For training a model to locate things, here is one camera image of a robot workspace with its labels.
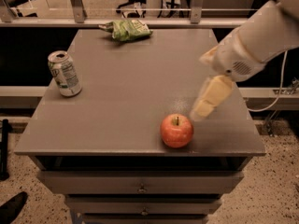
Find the crumpled bag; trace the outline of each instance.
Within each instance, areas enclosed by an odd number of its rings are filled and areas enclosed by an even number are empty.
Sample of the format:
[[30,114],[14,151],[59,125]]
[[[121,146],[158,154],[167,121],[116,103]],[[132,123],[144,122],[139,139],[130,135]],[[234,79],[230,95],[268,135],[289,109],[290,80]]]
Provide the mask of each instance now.
[[99,28],[112,33],[112,38],[117,41],[134,41],[152,34],[147,24],[140,20],[111,21],[107,24],[99,25]]

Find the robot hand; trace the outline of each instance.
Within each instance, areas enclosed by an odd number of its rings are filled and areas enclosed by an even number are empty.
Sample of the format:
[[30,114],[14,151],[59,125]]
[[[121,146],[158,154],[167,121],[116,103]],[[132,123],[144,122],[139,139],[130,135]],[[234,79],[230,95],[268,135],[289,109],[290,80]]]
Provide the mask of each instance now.
[[229,97],[234,81],[249,79],[280,53],[299,47],[299,1],[278,1],[267,2],[200,58],[220,76],[206,81],[193,105],[192,120],[205,119]]

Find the drawer knob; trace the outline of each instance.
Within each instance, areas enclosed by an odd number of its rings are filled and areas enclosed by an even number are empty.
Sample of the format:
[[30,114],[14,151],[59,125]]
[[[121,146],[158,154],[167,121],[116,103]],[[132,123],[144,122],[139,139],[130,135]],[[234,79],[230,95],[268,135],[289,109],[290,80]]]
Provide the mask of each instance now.
[[147,216],[149,213],[147,211],[147,208],[143,208],[143,211],[140,213],[142,216]]
[[146,188],[144,188],[144,185],[141,184],[140,185],[140,189],[138,190],[138,193],[146,193],[148,190]]

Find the can top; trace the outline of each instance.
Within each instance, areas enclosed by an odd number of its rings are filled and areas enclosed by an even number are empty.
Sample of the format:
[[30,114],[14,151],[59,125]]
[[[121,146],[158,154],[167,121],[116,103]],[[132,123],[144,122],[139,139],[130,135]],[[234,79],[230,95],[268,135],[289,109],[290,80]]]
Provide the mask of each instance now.
[[61,63],[69,58],[69,55],[64,50],[57,50],[48,56],[48,60],[51,63]]

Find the apple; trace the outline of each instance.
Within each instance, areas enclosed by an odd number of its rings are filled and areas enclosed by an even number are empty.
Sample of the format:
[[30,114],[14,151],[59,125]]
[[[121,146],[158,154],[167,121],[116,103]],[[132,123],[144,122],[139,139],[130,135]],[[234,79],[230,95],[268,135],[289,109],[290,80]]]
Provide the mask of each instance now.
[[160,133],[167,146],[184,147],[192,140],[193,125],[187,117],[181,114],[172,114],[162,121]]

